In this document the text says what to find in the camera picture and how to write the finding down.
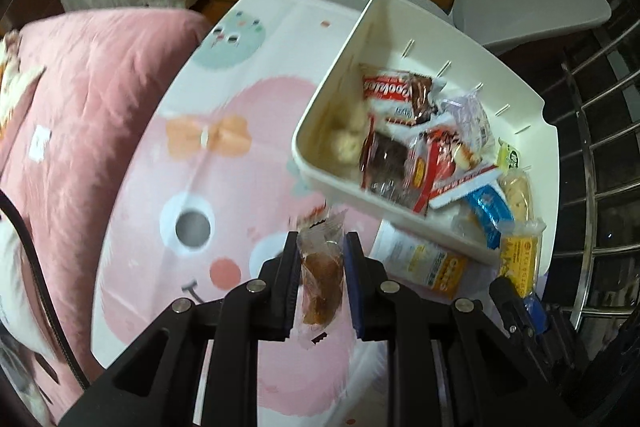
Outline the yellow puffs clear bag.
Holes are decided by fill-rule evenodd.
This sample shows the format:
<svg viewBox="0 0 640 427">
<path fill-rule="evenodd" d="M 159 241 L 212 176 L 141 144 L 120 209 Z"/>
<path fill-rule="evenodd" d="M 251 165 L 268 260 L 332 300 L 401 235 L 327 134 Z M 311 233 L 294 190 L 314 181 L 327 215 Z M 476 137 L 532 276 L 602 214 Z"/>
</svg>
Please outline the yellow puffs clear bag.
<svg viewBox="0 0 640 427">
<path fill-rule="evenodd" d="M 535 291 L 545 229 L 546 224 L 541 219 L 498 223 L 499 275 L 511 281 L 521 298 Z"/>
</svg>

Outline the barcode red-edged snack packet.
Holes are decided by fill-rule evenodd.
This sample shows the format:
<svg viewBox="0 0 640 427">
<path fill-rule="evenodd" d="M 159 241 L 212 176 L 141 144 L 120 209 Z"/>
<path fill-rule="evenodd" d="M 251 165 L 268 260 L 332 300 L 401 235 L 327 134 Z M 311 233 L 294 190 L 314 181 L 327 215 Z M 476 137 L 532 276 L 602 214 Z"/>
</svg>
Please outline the barcode red-edged snack packet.
<svg viewBox="0 0 640 427">
<path fill-rule="evenodd" d="M 475 91 L 445 98 L 442 109 L 454 117 L 461 139 L 473 153 L 488 153 L 495 146 L 488 116 Z"/>
</svg>

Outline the brown date clear packet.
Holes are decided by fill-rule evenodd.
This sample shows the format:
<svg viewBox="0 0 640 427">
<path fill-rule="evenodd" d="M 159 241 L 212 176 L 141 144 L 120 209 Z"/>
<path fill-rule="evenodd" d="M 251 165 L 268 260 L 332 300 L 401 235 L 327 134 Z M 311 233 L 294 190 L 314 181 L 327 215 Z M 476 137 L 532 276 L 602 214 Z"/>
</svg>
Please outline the brown date clear packet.
<svg viewBox="0 0 640 427">
<path fill-rule="evenodd" d="M 342 307 L 345 216 L 345 210 L 330 212 L 298 232 L 302 318 L 297 328 L 299 343 L 305 349 L 317 346 L 326 338 Z"/>
</svg>

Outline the red white snack packet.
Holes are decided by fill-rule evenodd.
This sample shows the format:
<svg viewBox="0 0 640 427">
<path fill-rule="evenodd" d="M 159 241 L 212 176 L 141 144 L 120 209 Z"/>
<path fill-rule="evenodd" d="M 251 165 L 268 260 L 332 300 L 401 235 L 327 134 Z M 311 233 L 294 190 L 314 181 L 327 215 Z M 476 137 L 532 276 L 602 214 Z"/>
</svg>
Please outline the red white snack packet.
<svg viewBox="0 0 640 427">
<path fill-rule="evenodd" d="M 498 166 L 473 152 L 451 124 L 427 129 L 409 142 L 404 179 L 408 208 L 420 215 L 465 198 L 498 179 Z"/>
</svg>

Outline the cartoon printed table cover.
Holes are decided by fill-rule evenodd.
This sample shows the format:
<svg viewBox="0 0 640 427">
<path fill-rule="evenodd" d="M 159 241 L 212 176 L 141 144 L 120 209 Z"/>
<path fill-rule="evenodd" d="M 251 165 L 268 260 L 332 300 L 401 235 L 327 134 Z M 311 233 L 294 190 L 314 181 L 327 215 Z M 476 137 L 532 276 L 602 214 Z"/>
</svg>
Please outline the cartoon printed table cover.
<svg viewBox="0 0 640 427">
<path fill-rule="evenodd" d="M 324 0 L 240 0 L 171 83 L 130 162 L 104 237 L 93 354 L 107 367 L 178 298 L 256 279 L 324 204 L 300 179 L 294 130 L 360 13 Z M 313 343 L 261 343 L 259 426 L 386 426 L 386 343 L 355 336 L 346 301 Z"/>
</svg>

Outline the clear bag pale puffs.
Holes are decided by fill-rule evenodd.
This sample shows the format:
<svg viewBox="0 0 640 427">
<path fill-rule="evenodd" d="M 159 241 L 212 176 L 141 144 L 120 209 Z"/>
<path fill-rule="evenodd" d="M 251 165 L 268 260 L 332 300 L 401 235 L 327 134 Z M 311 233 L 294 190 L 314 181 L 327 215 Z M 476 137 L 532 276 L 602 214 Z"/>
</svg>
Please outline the clear bag pale puffs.
<svg viewBox="0 0 640 427">
<path fill-rule="evenodd" d="M 365 101 L 347 101 L 332 107 L 321 133 L 321 159 L 326 171 L 356 180 L 368 133 L 369 111 Z"/>
</svg>

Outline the blue yellow snack packet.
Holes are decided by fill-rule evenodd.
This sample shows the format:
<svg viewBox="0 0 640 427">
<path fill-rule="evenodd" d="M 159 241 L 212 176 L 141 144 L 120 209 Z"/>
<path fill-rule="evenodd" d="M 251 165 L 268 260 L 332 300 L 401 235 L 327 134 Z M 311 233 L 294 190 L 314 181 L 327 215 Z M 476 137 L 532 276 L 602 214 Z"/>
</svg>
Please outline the blue yellow snack packet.
<svg viewBox="0 0 640 427">
<path fill-rule="evenodd" d="M 501 232 L 498 224 L 514 220 L 513 213 L 500 193 L 492 185 L 484 185 L 464 196 L 480 228 L 485 234 L 486 246 L 496 249 L 500 246 Z"/>
</svg>

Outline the white plastic storage bin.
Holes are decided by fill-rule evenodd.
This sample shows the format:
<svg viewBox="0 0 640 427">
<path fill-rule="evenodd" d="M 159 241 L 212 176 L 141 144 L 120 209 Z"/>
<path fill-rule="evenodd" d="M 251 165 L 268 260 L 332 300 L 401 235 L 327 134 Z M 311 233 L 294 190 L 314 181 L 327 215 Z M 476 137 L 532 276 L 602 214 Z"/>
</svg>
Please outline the white plastic storage bin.
<svg viewBox="0 0 640 427">
<path fill-rule="evenodd" d="M 496 185 L 498 150 L 521 154 L 549 262 L 559 210 L 558 132 L 542 98 L 456 28 L 406 0 L 370 0 L 299 121 L 305 182 L 486 265 L 497 251 L 454 227 L 465 197 Z"/>
</svg>

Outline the metal window grille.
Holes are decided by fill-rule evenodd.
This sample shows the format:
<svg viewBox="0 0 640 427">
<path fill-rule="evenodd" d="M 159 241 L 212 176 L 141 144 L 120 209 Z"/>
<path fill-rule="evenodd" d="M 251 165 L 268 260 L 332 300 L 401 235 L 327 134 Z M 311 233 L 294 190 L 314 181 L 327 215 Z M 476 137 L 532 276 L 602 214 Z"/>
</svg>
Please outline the metal window grille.
<svg viewBox="0 0 640 427">
<path fill-rule="evenodd" d="M 583 336 L 639 304 L 639 24 L 572 41 L 541 88 L 560 141 L 560 207 L 546 299 Z"/>
</svg>

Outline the white orange snack box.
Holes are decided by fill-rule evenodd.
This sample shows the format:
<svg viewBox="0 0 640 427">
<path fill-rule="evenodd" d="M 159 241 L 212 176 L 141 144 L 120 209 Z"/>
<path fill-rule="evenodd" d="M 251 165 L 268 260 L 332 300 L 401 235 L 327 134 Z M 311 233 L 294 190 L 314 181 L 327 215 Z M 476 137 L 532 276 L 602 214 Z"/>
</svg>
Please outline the white orange snack box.
<svg viewBox="0 0 640 427">
<path fill-rule="evenodd" d="M 456 297 L 468 266 L 464 256 L 400 231 L 387 221 L 378 228 L 370 257 L 382 262 L 390 277 L 399 277 L 448 299 Z"/>
</svg>

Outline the pale cookie clear packet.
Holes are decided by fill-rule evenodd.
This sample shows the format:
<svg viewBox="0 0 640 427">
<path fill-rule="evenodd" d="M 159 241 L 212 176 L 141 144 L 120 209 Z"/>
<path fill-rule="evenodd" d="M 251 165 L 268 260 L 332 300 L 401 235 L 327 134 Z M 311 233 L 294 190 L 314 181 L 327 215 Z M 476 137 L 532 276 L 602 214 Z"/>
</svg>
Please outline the pale cookie clear packet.
<svg viewBox="0 0 640 427">
<path fill-rule="evenodd" d="M 498 182 L 513 219 L 518 222 L 533 220 L 535 213 L 528 174 L 520 168 L 509 169 Z"/>
</svg>

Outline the pink quilted blanket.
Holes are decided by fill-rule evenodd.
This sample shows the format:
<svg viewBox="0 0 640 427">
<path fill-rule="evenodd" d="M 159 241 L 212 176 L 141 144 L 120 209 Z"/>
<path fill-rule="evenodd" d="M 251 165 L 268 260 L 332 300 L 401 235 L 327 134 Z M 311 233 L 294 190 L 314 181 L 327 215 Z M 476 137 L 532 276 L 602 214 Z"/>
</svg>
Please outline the pink quilted blanket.
<svg viewBox="0 0 640 427">
<path fill-rule="evenodd" d="M 2 191 L 21 213 L 73 355 L 89 379 L 96 271 L 134 151 L 210 31 L 191 10 L 71 12 L 27 24 L 18 56 L 43 70 L 6 148 Z"/>
</svg>

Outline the brown chocolate snack packet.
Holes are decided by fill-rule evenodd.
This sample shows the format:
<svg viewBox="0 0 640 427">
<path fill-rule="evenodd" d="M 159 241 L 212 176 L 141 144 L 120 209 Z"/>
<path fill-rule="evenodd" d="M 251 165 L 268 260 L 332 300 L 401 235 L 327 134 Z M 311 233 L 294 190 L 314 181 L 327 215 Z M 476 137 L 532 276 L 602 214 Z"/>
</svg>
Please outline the brown chocolate snack packet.
<svg viewBox="0 0 640 427">
<path fill-rule="evenodd" d="M 440 78 L 408 70 L 360 64 L 363 100 L 378 121 L 415 126 L 438 113 L 435 98 L 446 87 Z"/>
</svg>

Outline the yellow-green candy packet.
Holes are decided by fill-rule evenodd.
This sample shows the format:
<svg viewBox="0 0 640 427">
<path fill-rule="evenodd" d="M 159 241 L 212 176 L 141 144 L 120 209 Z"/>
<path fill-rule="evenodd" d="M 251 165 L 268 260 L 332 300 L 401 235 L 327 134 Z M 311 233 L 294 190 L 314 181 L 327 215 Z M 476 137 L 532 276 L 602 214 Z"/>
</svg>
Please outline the yellow-green candy packet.
<svg viewBox="0 0 640 427">
<path fill-rule="evenodd" d="M 518 169 L 521 166 L 521 153 L 508 142 L 499 139 L 496 165 L 502 172 Z"/>
</svg>

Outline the dark brown cake packet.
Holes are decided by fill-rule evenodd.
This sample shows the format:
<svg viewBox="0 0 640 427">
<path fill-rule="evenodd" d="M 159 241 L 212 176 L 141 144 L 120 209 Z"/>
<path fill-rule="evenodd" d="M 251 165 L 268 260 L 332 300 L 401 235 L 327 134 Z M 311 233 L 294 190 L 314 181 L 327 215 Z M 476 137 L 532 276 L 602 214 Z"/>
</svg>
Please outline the dark brown cake packet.
<svg viewBox="0 0 640 427">
<path fill-rule="evenodd" d="M 374 116 L 360 155 L 361 187 L 389 202 L 424 215 L 428 201 L 427 147 L 421 135 L 393 138 Z"/>
</svg>

